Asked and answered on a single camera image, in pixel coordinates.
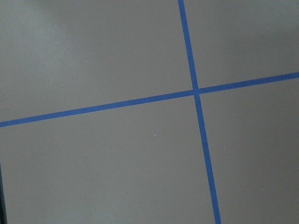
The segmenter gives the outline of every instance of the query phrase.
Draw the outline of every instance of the gray tile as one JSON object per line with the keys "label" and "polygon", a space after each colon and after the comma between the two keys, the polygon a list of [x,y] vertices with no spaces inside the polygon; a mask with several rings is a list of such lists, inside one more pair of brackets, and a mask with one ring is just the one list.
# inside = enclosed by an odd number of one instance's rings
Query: gray tile
{"label": "gray tile", "polygon": [[2,1],[0,120],[191,89],[176,1]]}
{"label": "gray tile", "polygon": [[186,0],[200,87],[299,71],[299,1]]}
{"label": "gray tile", "polygon": [[299,80],[201,96],[224,224],[299,220]]}
{"label": "gray tile", "polygon": [[193,97],[0,129],[8,223],[213,223]]}

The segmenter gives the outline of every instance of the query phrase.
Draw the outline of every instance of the blue tape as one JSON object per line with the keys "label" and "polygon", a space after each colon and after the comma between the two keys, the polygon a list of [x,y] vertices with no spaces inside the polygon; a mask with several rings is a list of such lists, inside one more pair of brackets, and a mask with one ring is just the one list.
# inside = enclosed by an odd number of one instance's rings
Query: blue tape
{"label": "blue tape", "polygon": [[202,142],[202,147],[203,147],[203,151],[204,151],[206,173],[207,173],[207,178],[208,178],[208,182],[209,182],[214,218],[215,218],[216,224],[221,224],[220,212],[219,212],[219,206],[218,206],[218,200],[217,200],[217,194],[216,194],[216,187],[215,187],[211,157],[210,157],[210,152],[209,152],[209,145],[207,142],[204,115],[202,112],[202,106],[201,106],[201,101],[200,101],[200,96],[199,96],[199,89],[198,89],[196,70],[195,70],[195,65],[194,65],[192,46],[191,46],[191,40],[190,40],[190,35],[189,35],[184,1],[178,0],[178,6],[179,6],[180,14],[181,14],[181,21],[182,21],[186,51],[187,51],[187,56],[188,56],[189,70],[190,70],[191,81],[192,81],[193,92],[194,92],[194,100],[195,100],[197,118],[198,118],[198,123],[199,123],[199,131],[200,131],[201,142]]}
{"label": "blue tape", "polygon": [[209,93],[209,92],[231,90],[231,89],[247,87],[247,86],[252,86],[252,85],[260,85],[260,84],[266,84],[266,83],[279,82],[279,81],[294,79],[294,78],[299,78],[299,72],[280,75],[280,76],[257,78],[257,79],[252,79],[252,80],[242,81],[242,82],[237,82],[237,83],[230,83],[230,84],[223,84],[223,85],[216,85],[216,86],[201,88],[201,89],[199,89],[199,93],[204,94],[204,93]]}
{"label": "blue tape", "polygon": [[132,100],[121,101],[121,102],[117,102],[117,103],[104,104],[104,105],[99,105],[99,106],[90,106],[90,107],[85,107],[85,108],[80,108],[80,109],[69,110],[69,111],[48,113],[48,114],[38,115],[38,116],[33,116],[33,117],[2,121],[2,122],[0,122],[0,127],[19,125],[19,124],[24,124],[24,123],[29,123],[29,122],[48,120],[48,119],[66,117],[66,116],[83,114],[83,113],[104,111],[104,110],[109,110],[109,109],[114,109],[114,108],[119,108],[119,107],[145,104],[145,103],[150,103],[150,102],[157,102],[157,101],[161,101],[161,100],[187,97],[187,96],[192,96],[192,95],[193,95],[193,91],[188,90],[188,91],[169,93],[169,94],[153,96],[153,97],[132,99]]}

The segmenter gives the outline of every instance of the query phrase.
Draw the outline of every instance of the floor tile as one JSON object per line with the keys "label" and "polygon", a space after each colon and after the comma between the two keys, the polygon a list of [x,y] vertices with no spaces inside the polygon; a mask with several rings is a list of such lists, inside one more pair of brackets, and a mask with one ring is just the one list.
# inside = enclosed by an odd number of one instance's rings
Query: floor tile
{"label": "floor tile", "polygon": [[299,71],[299,2],[186,0],[200,87]]}
{"label": "floor tile", "polygon": [[298,85],[201,95],[223,224],[299,220]]}
{"label": "floor tile", "polygon": [[213,223],[193,97],[0,129],[8,223]]}
{"label": "floor tile", "polygon": [[192,88],[176,1],[4,1],[0,120]]}

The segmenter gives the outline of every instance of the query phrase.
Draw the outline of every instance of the gray surface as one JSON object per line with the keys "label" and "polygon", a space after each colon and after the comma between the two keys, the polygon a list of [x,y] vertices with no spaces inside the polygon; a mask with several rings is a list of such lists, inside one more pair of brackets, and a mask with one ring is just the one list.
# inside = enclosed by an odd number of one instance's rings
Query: gray surface
{"label": "gray surface", "polygon": [[187,97],[0,129],[8,223],[213,223],[196,119]]}
{"label": "gray surface", "polygon": [[0,3],[0,120],[192,88],[176,1]]}
{"label": "gray surface", "polygon": [[[297,0],[185,6],[200,87],[299,71]],[[0,20],[0,121],[192,88],[176,0]],[[299,220],[298,85],[202,95],[224,224]],[[9,224],[214,223],[192,97],[0,128],[0,162]]]}
{"label": "gray surface", "polygon": [[224,224],[299,220],[299,80],[202,95]]}
{"label": "gray surface", "polygon": [[200,87],[299,71],[299,1],[186,0]]}

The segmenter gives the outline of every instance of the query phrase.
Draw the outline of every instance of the gray floor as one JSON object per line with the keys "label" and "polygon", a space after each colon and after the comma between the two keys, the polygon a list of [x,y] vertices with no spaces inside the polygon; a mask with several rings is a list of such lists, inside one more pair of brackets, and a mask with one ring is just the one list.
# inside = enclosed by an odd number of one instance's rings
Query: gray floor
{"label": "gray floor", "polygon": [[[200,87],[299,71],[299,2],[185,0]],[[0,122],[192,89],[176,0],[0,3]],[[223,224],[299,221],[299,79],[201,95]],[[214,223],[194,97],[0,128],[9,224]]]}

